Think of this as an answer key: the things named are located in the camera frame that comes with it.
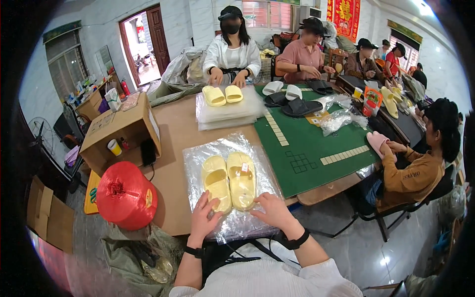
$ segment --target hand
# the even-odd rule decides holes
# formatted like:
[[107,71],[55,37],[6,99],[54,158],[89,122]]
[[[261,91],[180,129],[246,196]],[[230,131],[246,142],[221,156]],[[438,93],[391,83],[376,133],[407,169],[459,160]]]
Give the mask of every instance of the hand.
[[277,198],[277,196],[265,192],[255,198],[254,202],[259,202],[262,207],[264,207],[266,213],[255,210],[249,213],[264,223],[277,227],[284,233],[290,228],[300,225],[297,219],[290,213],[287,206],[285,206],[285,202]]
[[387,156],[389,154],[392,154],[392,151],[391,151],[389,145],[385,141],[383,143],[381,143],[380,152],[381,152],[381,154],[383,154],[383,156]]
[[211,75],[209,76],[208,85],[212,85],[215,82],[218,85],[221,85],[223,81],[223,72],[218,67],[213,67],[211,69]]
[[244,88],[246,86],[246,74],[247,70],[239,71],[231,85],[238,86],[241,89]]
[[223,216],[223,212],[218,211],[210,220],[208,220],[208,213],[211,211],[211,208],[215,205],[219,205],[218,198],[214,198],[208,203],[208,196],[209,191],[206,190],[206,192],[204,192],[199,198],[195,209],[191,214],[191,234],[188,238],[188,243],[199,246],[192,247],[188,245],[190,248],[201,248],[201,244],[203,243],[205,236],[214,230],[219,219]]
[[388,141],[386,142],[386,144],[389,146],[389,148],[391,149],[393,153],[405,153],[408,151],[407,146],[403,144],[399,144],[395,141]]
[[300,70],[305,71],[306,73],[312,75],[312,77],[316,79],[320,79],[322,77],[322,75],[320,74],[320,71],[318,71],[318,69],[313,66],[300,65]]
[[323,70],[324,70],[326,73],[328,73],[328,74],[333,74],[333,73],[336,72],[336,70],[333,69],[333,68],[331,68],[330,66],[324,66],[324,67],[323,67]]
[[367,78],[373,78],[375,74],[376,74],[376,72],[374,72],[373,70],[370,70],[370,71],[366,72],[366,77]]

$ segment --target red decoration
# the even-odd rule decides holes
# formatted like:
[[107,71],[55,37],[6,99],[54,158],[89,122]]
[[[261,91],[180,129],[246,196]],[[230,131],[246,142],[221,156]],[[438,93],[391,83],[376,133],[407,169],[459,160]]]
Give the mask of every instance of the red decoration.
[[327,21],[336,24],[338,35],[356,42],[360,22],[360,0],[328,0]]
[[104,220],[126,230],[147,226],[157,210],[157,191],[128,161],[109,167],[97,187],[97,209]]

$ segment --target standing fan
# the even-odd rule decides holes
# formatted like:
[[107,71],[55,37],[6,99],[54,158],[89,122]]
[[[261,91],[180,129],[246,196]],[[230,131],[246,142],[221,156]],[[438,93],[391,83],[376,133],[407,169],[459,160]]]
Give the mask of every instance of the standing fan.
[[42,117],[35,117],[28,123],[28,127],[35,137],[35,142],[31,143],[30,146],[42,145],[50,156],[54,156],[53,131],[48,122]]

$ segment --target black wristband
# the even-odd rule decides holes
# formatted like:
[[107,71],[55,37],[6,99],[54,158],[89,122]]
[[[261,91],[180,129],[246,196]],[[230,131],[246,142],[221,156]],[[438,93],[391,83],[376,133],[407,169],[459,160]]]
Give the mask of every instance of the black wristband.
[[205,249],[194,249],[185,246],[185,253],[195,256],[197,259],[202,259],[205,256]]

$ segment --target red shirt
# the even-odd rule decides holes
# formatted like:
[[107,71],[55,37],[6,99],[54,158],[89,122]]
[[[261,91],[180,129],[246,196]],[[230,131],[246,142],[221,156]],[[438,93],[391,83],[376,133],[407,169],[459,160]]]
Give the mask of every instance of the red shirt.
[[[394,55],[394,52],[389,52],[389,53],[386,54],[386,61],[391,62],[391,66],[389,67],[389,69],[391,70],[392,76],[395,76],[396,73],[398,72],[398,69],[399,69],[399,58],[397,58]],[[388,73],[386,71],[386,67],[384,68],[383,73],[387,77],[390,77],[390,75],[388,75]]]

